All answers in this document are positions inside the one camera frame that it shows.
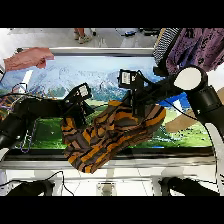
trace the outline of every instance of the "screen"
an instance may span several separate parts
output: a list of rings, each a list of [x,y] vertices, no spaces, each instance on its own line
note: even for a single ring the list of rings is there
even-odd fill
[[[109,100],[121,100],[127,90],[118,87],[117,77],[120,69],[141,70],[146,78],[157,82],[162,78],[153,73],[156,66],[153,57],[110,57],[110,56],[55,56],[55,60],[47,61],[45,69],[30,67],[18,71],[7,72],[0,83],[0,93],[11,92],[19,83],[27,83],[28,92],[39,95],[62,99],[71,89],[84,82],[91,88],[92,98],[86,100],[91,106],[106,104]],[[167,99],[185,112],[190,108],[186,94],[182,93]],[[154,133],[152,140],[143,142],[133,147],[185,147],[185,146],[210,146],[210,140],[204,127],[197,123],[187,130],[177,133],[168,133],[165,123],[179,116],[171,105],[161,102],[167,109],[163,125]],[[106,106],[96,109],[94,114],[87,118],[91,124],[94,116],[101,113]],[[2,116],[6,112],[1,108]],[[60,118],[39,119],[33,134],[31,148],[38,149],[63,149]]]

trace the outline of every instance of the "striped cloth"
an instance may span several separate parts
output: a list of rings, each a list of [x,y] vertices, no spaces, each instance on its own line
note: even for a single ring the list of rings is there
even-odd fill
[[[73,118],[61,121],[65,157],[84,173],[94,173],[122,149],[152,138],[162,124],[166,110],[159,105],[145,107],[144,120],[132,116],[131,106],[109,101],[108,107],[85,130],[77,129]]]
[[[157,66],[159,66],[160,61],[163,59],[164,54],[166,53],[175,36],[178,34],[179,30],[180,28],[166,28],[166,30],[164,31],[159,43],[157,44],[153,52],[153,56],[155,58]]]

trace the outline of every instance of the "display screen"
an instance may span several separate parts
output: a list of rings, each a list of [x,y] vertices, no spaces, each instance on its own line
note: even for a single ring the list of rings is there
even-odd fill
[[[86,82],[92,92],[92,98],[86,102],[95,107],[106,104],[109,100],[121,100],[123,98],[127,90],[118,87],[117,77],[120,69],[141,70],[146,78],[152,82],[157,82],[162,78],[153,73],[153,66],[156,66],[153,57],[55,56],[55,60],[47,61],[45,69],[30,67],[7,72],[0,83],[0,94],[11,92],[15,85],[26,82],[27,91],[34,95],[62,99],[75,86]],[[168,101],[175,105],[178,104],[183,112],[190,108],[184,93],[170,98]],[[165,102],[160,102],[160,104],[167,108],[163,125],[154,133],[153,139],[133,147],[211,145],[207,132],[200,123],[187,130],[168,133],[165,130],[165,123],[179,116],[179,112]],[[7,111],[3,108],[4,103],[1,103],[1,106],[1,114],[5,116]],[[87,118],[88,124],[91,124],[92,118],[105,108],[106,106],[97,108],[96,112]],[[65,148],[66,145],[62,144],[60,120],[61,118],[39,119],[33,134],[31,148]],[[28,140],[23,147],[28,147]]]

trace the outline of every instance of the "person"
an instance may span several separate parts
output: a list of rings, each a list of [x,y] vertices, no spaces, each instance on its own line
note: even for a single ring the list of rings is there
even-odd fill
[[[90,36],[85,34],[84,28],[74,28],[74,38],[75,40],[78,40],[80,44],[84,44],[85,42],[92,40]]]

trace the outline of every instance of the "foot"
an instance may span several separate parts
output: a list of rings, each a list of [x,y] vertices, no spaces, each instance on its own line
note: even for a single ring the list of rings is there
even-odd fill
[[[74,32],[74,38],[75,38],[75,40],[78,40],[79,39],[79,33]]]
[[[85,35],[84,37],[79,37],[79,43],[84,44],[92,40],[92,37]]]

